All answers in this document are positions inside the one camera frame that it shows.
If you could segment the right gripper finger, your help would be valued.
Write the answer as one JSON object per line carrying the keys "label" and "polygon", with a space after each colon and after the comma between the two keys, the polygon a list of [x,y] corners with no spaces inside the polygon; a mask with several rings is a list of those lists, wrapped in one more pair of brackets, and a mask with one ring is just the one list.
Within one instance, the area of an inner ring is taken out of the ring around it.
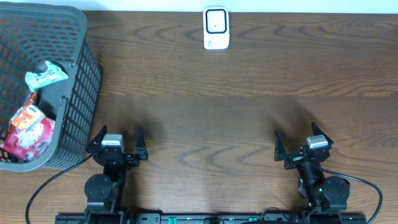
{"label": "right gripper finger", "polygon": [[285,160],[285,155],[286,155],[284,144],[277,131],[274,131],[274,137],[275,137],[274,160],[283,161]]}
{"label": "right gripper finger", "polygon": [[333,145],[333,140],[330,139],[319,127],[315,122],[311,123],[312,126],[312,132],[314,136],[318,136],[318,135],[323,135],[325,137],[325,139],[328,141],[329,145]]}

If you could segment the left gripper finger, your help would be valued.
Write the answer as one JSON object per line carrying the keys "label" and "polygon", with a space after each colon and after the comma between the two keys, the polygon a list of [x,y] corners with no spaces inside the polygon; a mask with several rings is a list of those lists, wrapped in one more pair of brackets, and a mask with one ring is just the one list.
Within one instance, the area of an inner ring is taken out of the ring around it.
{"label": "left gripper finger", "polygon": [[88,144],[89,147],[97,147],[101,145],[101,142],[104,138],[104,136],[107,134],[107,126],[104,125],[99,133],[90,141]]}
{"label": "left gripper finger", "polygon": [[135,148],[140,160],[148,160],[148,152],[144,140],[144,131],[142,128],[140,128],[137,133]]}

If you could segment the red purple snack bag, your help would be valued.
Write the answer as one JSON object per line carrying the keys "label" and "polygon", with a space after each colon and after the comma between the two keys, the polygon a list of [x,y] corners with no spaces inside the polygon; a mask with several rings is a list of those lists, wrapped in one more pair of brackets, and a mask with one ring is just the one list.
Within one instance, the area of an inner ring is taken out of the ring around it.
{"label": "red purple snack bag", "polygon": [[47,150],[52,140],[54,127],[54,120],[44,118],[27,131],[15,129],[1,147],[20,159],[34,161]]}

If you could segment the small orange carton box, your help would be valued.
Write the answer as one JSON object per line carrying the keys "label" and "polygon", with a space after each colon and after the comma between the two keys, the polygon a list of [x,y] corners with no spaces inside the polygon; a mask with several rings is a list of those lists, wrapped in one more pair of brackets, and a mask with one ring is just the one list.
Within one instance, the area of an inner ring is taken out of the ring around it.
{"label": "small orange carton box", "polygon": [[34,124],[41,122],[45,114],[36,105],[22,107],[12,118],[11,128],[20,131],[29,130]]}

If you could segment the teal snack wrapper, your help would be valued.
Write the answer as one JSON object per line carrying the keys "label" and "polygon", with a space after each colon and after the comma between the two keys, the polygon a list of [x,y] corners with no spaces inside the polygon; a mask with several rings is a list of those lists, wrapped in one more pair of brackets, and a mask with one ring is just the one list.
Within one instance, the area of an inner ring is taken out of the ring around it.
{"label": "teal snack wrapper", "polygon": [[45,61],[47,69],[40,73],[27,72],[25,82],[31,92],[34,92],[45,86],[66,80],[68,75],[58,65]]}

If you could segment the orange brown snack bar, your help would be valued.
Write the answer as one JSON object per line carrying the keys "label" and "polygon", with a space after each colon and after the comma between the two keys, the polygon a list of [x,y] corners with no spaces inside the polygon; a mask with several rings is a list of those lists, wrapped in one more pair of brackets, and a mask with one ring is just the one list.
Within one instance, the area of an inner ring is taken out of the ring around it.
{"label": "orange brown snack bar", "polygon": [[38,96],[39,96],[38,91],[31,93],[28,99],[26,99],[25,103],[22,105],[22,108],[26,108],[30,105],[36,105]]}

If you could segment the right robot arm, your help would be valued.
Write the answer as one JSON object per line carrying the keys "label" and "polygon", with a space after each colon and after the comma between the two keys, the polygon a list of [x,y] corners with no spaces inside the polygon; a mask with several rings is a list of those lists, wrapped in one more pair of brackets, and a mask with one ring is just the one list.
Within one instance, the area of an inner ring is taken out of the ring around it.
{"label": "right robot arm", "polygon": [[312,123],[312,132],[299,152],[288,153],[276,131],[274,160],[283,161],[286,170],[298,171],[298,191],[309,204],[309,209],[302,213],[303,222],[343,223],[342,212],[347,209],[350,183],[335,175],[325,177],[320,163],[330,157],[333,141],[315,123]]}

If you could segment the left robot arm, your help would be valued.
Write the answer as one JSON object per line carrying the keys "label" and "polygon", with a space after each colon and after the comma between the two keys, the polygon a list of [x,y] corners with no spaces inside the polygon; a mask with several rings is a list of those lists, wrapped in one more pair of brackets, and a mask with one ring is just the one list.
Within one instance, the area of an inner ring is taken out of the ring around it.
{"label": "left robot arm", "polygon": [[88,144],[87,152],[103,167],[103,172],[92,175],[85,184],[87,207],[84,223],[135,223],[135,215],[121,207],[127,173],[148,160],[144,133],[139,129],[136,152],[124,151],[120,134],[108,134],[107,127]]}

